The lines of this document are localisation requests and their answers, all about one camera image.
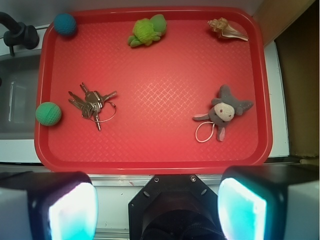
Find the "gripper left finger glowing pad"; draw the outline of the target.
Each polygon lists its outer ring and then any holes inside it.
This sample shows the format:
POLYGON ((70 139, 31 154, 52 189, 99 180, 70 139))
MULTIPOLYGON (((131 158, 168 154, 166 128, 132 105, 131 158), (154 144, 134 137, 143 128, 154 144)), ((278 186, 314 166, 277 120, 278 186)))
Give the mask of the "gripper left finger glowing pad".
POLYGON ((2 240, 92 240, 98 194, 90 177, 76 172, 2 172, 2 240))

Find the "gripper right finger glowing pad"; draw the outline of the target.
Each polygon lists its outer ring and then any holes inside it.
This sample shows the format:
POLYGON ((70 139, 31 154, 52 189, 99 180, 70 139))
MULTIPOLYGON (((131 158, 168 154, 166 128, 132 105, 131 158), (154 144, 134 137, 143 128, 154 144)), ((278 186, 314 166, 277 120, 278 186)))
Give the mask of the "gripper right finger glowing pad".
POLYGON ((231 166, 221 178, 217 209, 228 240, 318 240, 319 167, 231 166))

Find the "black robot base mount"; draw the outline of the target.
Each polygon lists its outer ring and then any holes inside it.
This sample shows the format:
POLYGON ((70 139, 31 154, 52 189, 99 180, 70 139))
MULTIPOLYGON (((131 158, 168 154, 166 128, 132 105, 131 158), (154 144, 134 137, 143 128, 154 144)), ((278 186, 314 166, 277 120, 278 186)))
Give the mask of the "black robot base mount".
POLYGON ((128 204, 131 240, 224 240, 218 195, 196 175, 155 175, 128 204))

